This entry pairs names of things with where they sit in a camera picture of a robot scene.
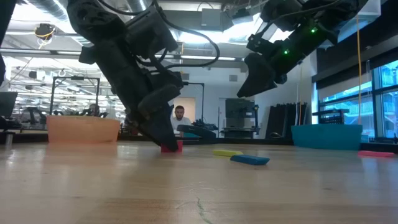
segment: blue bin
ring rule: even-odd
[[[312,124],[292,126],[295,146],[315,149],[359,150],[362,125]]]

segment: robot workstation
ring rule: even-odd
[[[395,223],[394,6],[2,1],[0,222]]]

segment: wooden table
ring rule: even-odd
[[[290,146],[0,146],[0,223],[397,223],[398,161]],[[249,166],[212,149],[270,157]]]

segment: ceiling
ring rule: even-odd
[[[67,0],[24,0],[26,4],[17,5],[12,20],[7,30],[7,35],[2,43],[2,48],[14,49],[38,49],[42,50],[81,50],[82,45],[87,45],[88,41],[80,37],[72,29],[66,15]],[[189,29],[198,30],[213,41],[217,42],[221,50],[222,57],[244,58],[250,51],[246,48],[248,37],[256,33],[261,26],[262,20],[259,18],[261,7],[267,0],[212,0],[211,2],[200,2],[195,0],[174,0],[159,1],[163,7],[168,20],[176,25]],[[370,0],[374,2],[372,6],[364,13],[363,19],[367,21],[374,20],[377,16],[371,17],[369,12],[375,11],[377,15],[377,3],[379,0]],[[131,10],[136,7],[148,4],[145,0],[107,0],[109,4],[122,10]],[[252,21],[238,25],[233,25],[231,16],[238,9],[248,8]],[[202,11],[217,9],[221,12],[221,25],[218,27],[204,27],[202,21]],[[128,16],[121,16],[125,22],[130,19]],[[42,41],[34,35],[34,30],[41,23],[53,24],[56,26],[55,35],[50,42],[43,44]],[[171,29],[174,38],[179,42],[179,47],[171,54],[206,56],[214,57],[213,47],[205,40],[194,35],[183,33]],[[263,38],[275,41],[285,39],[290,32],[282,32],[276,26],[271,26],[264,34]],[[63,75],[70,77],[72,75],[84,76],[86,78],[100,78],[101,88],[99,105],[105,108],[115,107],[117,116],[123,118],[123,106],[110,92],[109,83],[106,81],[97,65],[87,65],[78,62],[77,59],[65,58],[32,58],[28,55],[5,55],[5,61],[12,71],[8,73],[8,79],[11,79],[11,91],[18,91],[18,103],[30,105],[31,101],[42,106],[42,109],[48,109],[48,103],[51,93],[52,77]],[[200,63],[202,60],[175,60],[166,59],[164,63]],[[220,68],[228,68],[226,72],[220,72]],[[241,61],[217,62],[211,68],[190,68],[182,70],[190,74],[190,79],[195,82],[217,83],[217,85],[236,85],[229,82],[229,75],[238,75],[239,82],[246,78],[245,64]],[[40,79],[29,78],[29,72],[39,71]],[[57,108],[60,110],[82,110],[89,103],[95,100],[95,87],[92,80],[73,81],[67,80],[59,84],[55,90],[55,100],[58,101]]]

